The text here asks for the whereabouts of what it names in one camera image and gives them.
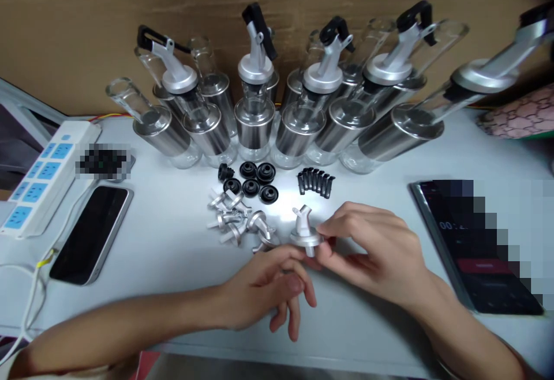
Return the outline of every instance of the phone screen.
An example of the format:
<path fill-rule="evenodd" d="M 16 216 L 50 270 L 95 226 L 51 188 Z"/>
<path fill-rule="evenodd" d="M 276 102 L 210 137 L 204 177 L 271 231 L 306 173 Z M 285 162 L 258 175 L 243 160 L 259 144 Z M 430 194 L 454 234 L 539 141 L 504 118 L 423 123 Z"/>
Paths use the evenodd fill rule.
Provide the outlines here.
<path fill-rule="evenodd" d="M 447 270 L 461 281 L 478 312 L 523 315 L 544 312 L 513 273 L 512 270 L 519 270 L 519 264 L 508 262 L 502 254 L 504 236 L 490 221 L 487 223 L 485 198 L 474 197 L 472 181 L 434 180 L 413 184 L 412 188 L 416 199 L 417 191 L 425 199 L 419 205 Z M 432 219 L 425 211 L 431 213 Z"/>
<path fill-rule="evenodd" d="M 50 269 L 50 277 L 84 285 L 106 244 L 129 192 L 100 186 L 89 198 L 65 245 Z"/>

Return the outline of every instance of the black rubber stopper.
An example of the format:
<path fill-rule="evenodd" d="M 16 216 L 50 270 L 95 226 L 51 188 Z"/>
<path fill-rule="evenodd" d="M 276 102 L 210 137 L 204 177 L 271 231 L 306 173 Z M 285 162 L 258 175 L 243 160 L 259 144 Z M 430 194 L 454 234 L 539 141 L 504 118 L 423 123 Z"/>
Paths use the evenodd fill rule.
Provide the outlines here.
<path fill-rule="evenodd" d="M 260 184 L 254 179 L 248 179 L 242 183 L 242 192 L 249 198 L 257 196 L 259 191 Z"/>
<path fill-rule="evenodd" d="M 243 178 L 250 179 L 256 178 L 256 164 L 250 161 L 246 161 L 241 164 L 241 168 L 238 170 Z"/>
<path fill-rule="evenodd" d="M 265 186 L 260 190 L 260 200 L 263 204 L 273 204 L 279 198 L 279 192 L 273 186 Z"/>
<path fill-rule="evenodd" d="M 241 182 L 236 178 L 229 178 L 223 183 L 223 191 L 231 190 L 234 194 L 241 192 Z"/>
<path fill-rule="evenodd" d="M 271 184 L 275 179 L 275 167 L 270 163 L 263 163 L 256 170 L 256 179 L 262 185 Z"/>
<path fill-rule="evenodd" d="M 227 164 L 219 164 L 218 180 L 220 180 L 221 182 L 225 182 L 225 180 L 228 180 L 229 178 L 233 178 L 234 174 L 235 174 L 235 170 L 232 168 L 229 168 Z"/>

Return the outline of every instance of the white cable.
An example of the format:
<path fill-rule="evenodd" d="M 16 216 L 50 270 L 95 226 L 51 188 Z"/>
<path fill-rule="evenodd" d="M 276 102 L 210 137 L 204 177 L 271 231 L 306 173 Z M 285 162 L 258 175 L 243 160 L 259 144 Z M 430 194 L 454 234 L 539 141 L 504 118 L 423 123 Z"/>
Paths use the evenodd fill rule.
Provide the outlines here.
<path fill-rule="evenodd" d="M 75 203 L 71 207 L 71 210 L 69 211 L 68 215 L 66 216 L 65 221 L 63 222 L 63 225 L 60 228 L 58 234 L 56 235 L 56 237 L 54 237 L 53 242 L 50 244 L 48 249 L 46 249 L 46 251 L 44 252 L 44 254 L 42 255 L 42 257 L 40 258 L 39 261 L 44 261 L 48 258 L 48 256 L 50 255 L 50 251 L 54 248 L 56 243 L 58 243 L 60 237 L 63 235 L 63 233 L 64 233 L 64 231 L 65 231 L 65 229 L 66 229 L 66 227 L 69 223 L 69 220 L 70 220 L 70 218 L 71 218 L 71 216 L 72 216 L 72 214 L 75 210 L 75 207 L 77 205 L 79 205 L 79 202 L 81 201 L 82 197 L 85 195 L 85 193 L 88 191 L 88 189 L 92 186 L 92 184 L 94 184 L 95 181 L 96 180 L 91 179 L 85 185 L 85 187 L 83 188 L 83 191 L 81 192 L 79 197 L 77 197 L 77 199 L 75 200 Z M 12 355 L 16 351 L 17 347 L 19 347 L 19 345 L 21 344 L 23 339 L 25 339 L 26 341 L 29 341 L 29 342 L 31 342 L 34 339 L 27 332 L 27 330 L 30 329 L 31 325 L 34 323 L 34 321 L 38 317 L 39 312 L 42 309 L 42 306 L 44 305 L 44 301 L 46 300 L 46 285 L 45 285 L 44 281 L 40 278 L 40 269 L 41 268 L 39 268 L 38 266 L 35 266 L 33 271 L 30 271 L 28 269 L 28 267 L 26 267 L 24 265 L 18 265 L 18 264 L 3 264 L 3 265 L 0 265 L 0 267 L 18 269 L 18 270 L 26 273 L 27 275 L 30 275 L 31 278 L 32 278 L 31 290 L 29 291 L 29 297 L 27 298 L 27 305 L 25 306 L 25 311 L 23 312 L 23 319 L 21 321 L 20 334 L 17 337 L 16 342 L 13 343 L 12 347 L 7 352 L 7 354 L 4 356 L 4 358 L 2 360 L 0 360 L 0 366 L 1 366 L 2 364 L 4 364 L 6 361 L 8 361 L 12 357 Z M 40 287 L 43 291 L 42 301 L 40 302 L 39 307 L 34 312 L 32 319 L 29 321 L 29 315 L 31 313 L 31 309 L 32 309 L 32 306 L 33 306 L 33 301 L 35 300 L 36 287 L 39 285 L 39 283 L 40 283 Z"/>

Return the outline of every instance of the pink patterned bag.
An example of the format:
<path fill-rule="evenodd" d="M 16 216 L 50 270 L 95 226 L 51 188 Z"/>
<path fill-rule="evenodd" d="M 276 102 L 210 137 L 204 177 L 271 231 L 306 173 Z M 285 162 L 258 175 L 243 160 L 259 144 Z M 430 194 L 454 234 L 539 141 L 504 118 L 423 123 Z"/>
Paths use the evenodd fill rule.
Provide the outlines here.
<path fill-rule="evenodd" d="M 484 114 L 477 124 L 489 135 L 505 139 L 554 130 L 554 83 Z"/>

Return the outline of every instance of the smartphone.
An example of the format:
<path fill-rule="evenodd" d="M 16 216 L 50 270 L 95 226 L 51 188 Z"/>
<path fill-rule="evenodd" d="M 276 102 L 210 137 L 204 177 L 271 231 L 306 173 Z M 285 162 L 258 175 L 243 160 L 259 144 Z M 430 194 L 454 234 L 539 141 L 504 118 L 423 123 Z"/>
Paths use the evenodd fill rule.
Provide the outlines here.
<path fill-rule="evenodd" d="M 478 212 L 484 198 L 474 197 L 473 181 L 420 181 L 410 188 L 460 302 L 484 314 L 544 313 L 512 272 L 517 264 L 499 258 L 497 229 L 487 228 Z"/>
<path fill-rule="evenodd" d="M 52 265 L 50 277 L 75 285 L 94 282 L 132 198 L 128 189 L 95 188 Z"/>

